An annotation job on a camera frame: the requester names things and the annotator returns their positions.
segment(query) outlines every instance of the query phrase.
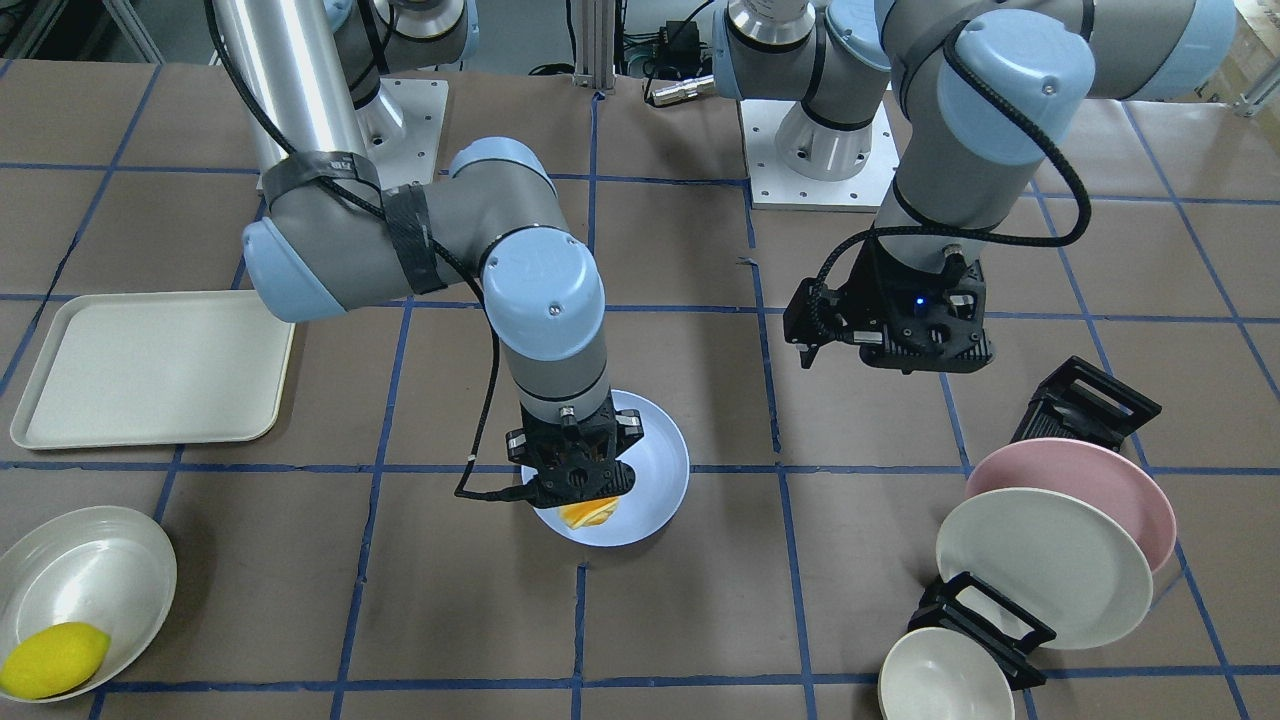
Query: white plate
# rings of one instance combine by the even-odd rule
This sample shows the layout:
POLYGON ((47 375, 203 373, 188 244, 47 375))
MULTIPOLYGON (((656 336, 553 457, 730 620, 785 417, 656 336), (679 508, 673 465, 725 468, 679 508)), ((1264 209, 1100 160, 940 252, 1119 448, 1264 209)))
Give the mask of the white plate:
MULTIPOLYGON (((1093 506, 1037 488, 982 493, 938 530, 938 570, 978 575, 1057 632, 1043 647, 1083 650, 1115 642, 1151 605, 1151 568, 1138 544, 1093 506)), ((1009 635, 1025 626, 977 591, 961 602, 1009 635)))
POLYGON ((253 291, 86 295, 58 310, 9 434, 31 450, 271 429, 293 325, 253 291))
POLYGON ((178 585, 169 537, 128 507, 86 507, 55 518, 0 557, 0 659, 59 623, 88 623, 111 637, 97 673, 54 702, 115 676, 160 632, 178 585))
MULTIPOLYGON (((689 447, 676 421, 662 407, 621 389, 613 391, 613 404, 618 410, 639 410, 644 425, 644 438, 618 457, 636 471, 631 492, 618 498, 618 509, 603 524, 576 530, 568 529, 554 507, 534 509, 550 529, 595 547, 630 544, 657 533, 676 514, 689 488, 689 447)), ((534 469, 521 468, 520 477, 527 483, 534 469)))
POLYGON ((1012 720, 1014 694, 991 655, 943 628, 908 633, 877 683, 884 720, 1012 720))

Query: plate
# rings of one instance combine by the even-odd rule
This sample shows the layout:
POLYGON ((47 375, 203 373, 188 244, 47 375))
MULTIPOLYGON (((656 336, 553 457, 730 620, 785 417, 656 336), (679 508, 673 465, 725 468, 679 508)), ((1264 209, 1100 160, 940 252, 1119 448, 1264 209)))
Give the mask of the plate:
POLYGON ((54 315, 9 434, 28 450, 253 439, 292 345, 253 291, 84 295, 54 315))
MULTIPOLYGON (((568 529, 557 509, 534 509, 547 527, 566 538, 594 547, 617 547, 643 541, 657 533, 676 515, 689 488, 689 447, 680 428, 669 415, 653 402, 621 389, 613 391, 618 410, 639 410, 644 438, 620 460, 635 468, 636 484, 618 498, 618 509, 603 524, 568 529)), ((529 482, 532 468, 521 468, 520 477, 529 482)))
POLYGON ((1012 720, 1014 694, 991 655, 943 628, 902 635, 877 683, 884 720, 1012 720))
POLYGON ((50 698, 83 694, 142 655, 164 624, 178 585, 178 561, 164 530, 128 507, 86 507, 28 533, 0 557, 0 660, 59 623, 88 623, 111 637, 97 673, 50 698))
MULTIPOLYGON (((938 530, 945 579, 972 571, 1057 632, 1043 647, 1083 650, 1115 642, 1151 605, 1151 568, 1142 550, 1105 512, 1059 492, 1006 488, 972 497, 938 530)), ((964 605, 1005 634, 1025 626, 975 591, 964 605)))
POLYGON ((1068 438, 1006 445, 978 462, 965 496, 1010 487, 1051 489, 1106 512, 1138 543, 1152 573, 1174 553, 1178 520, 1165 492, 1142 468, 1105 447, 1068 438))

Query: yellow object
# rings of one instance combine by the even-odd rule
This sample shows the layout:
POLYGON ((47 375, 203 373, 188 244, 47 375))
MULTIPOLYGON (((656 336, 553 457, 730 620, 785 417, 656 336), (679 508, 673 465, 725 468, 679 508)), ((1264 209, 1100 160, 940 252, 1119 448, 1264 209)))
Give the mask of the yellow object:
POLYGON ((586 502, 576 502, 573 505, 562 505, 559 509, 559 516, 561 520, 564 520, 564 524, 568 525, 568 529, 576 530, 579 528, 599 525, 600 523, 608 520, 617 509, 617 497, 603 497, 600 500, 589 500, 586 502))
POLYGON ((70 691, 93 676, 111 637, 87 623, 63 623, 18 643, 0 667, 0 689, 22 700, 70 691))

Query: white tray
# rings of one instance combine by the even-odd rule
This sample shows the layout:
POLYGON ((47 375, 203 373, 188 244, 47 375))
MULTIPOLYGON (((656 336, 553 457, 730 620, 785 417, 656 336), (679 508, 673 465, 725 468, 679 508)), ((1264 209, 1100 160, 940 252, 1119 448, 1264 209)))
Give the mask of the white tray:
POLYGON ((54 316, 9 434, 28 450, 253 439, 279 415, 292 345, 253 291, 81 296, 54 316))

